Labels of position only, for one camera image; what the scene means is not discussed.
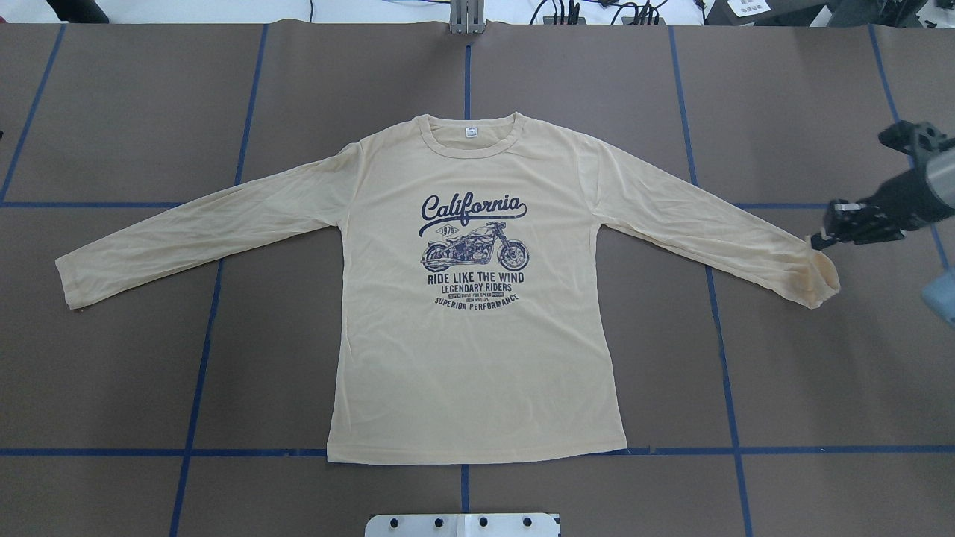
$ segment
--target beige shirt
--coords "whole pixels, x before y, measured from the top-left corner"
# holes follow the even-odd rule
[[[420,116],[56,260],[71,308],[325,226],[342,233],[329,460],[526,462],[626,447],[597,303],[606,225],[808,308],[832,262],[605,142]]]

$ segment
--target black cable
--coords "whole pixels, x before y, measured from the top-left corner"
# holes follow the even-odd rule
[[[610,21],[610,26],[613,26],[613,23],[617,22],[617,17],[620,16],[620,11],[623,11],[625,8],[633,8],[634,19],[636,19],[637,15],[640,13],[640,6],[637,6],[636,2],[626,2],[617,7],[617,12],[613,14],[613,19]]]
[[[543,5],[546,4],[546,3],[547,3],[547,0],[541,0],[541,2],[538,4],[538,8],[535,9],[535,10],[534,10],[534,14],[531,15],[531,22],[529,22],[529,23],[527,23],[527,24],[534,24],[534,19],[537,18],[537,14],[541,12],[541,8],[543,8]]]

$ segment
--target shirt hem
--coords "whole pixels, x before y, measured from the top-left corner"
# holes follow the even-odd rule
[[[530,447],[523,449],[483,450],[462,453],[459,451],[420,451],[388,449],[355,445],[328,446],[329,462],[378,465],[410,464],[504,464],[511,462],[539,462],[605,453],[626,449],[626,438],[574,444],[561,447]]]

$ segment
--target printed graphic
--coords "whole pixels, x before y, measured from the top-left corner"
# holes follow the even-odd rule
[[[445,222],[458,221],[461,227],[467,227],[472,220],[520,218],[525,214],[527,214],[527,205],[521,203],[520,198],[511,198],[507,194],[498,200],[475,201],[475,195],[472,192],[467,192],[463,196],[456,193],[447,204],[441,204],[441,199],[435,194],[429,196],[421,205],[421,218],[428,223],[418,230],[418,237],[424,237],[424,232],[429,227]]]
[[[426,198],[421,205],[421,218],[426,224],[418,235],[423,237],[427,229],[444,224],[434,229],[444,240],[428,241],[421,254],[421,265],[430,272],[427,284],[440,293],[435,304],[452,310],[479,311],[495,310],[519,300],[516,291],[524,282],[522,270],[530,262],[530,253],[522,241],[504,234],[507,224],[501,220],[526,214],[527,204],[508,194],[476,201],[472,192],[456,193],[446,204],[437,195]],[[474,220],[491,222],[469,231]],[[473,265],[487,266],[492,260],[497,260],[503,269],[467,269]]]
[[[494,244],[500,239],[498,261],[508,270],[527,267],[530,256],[521,241],[508,240],[504,236],[504,222],[492,222],[474,231],[449,239],[448,242],[431,241],[421,256],[421,264],[431,272],[441,272],[454,265],[487,265],[494,257]]]

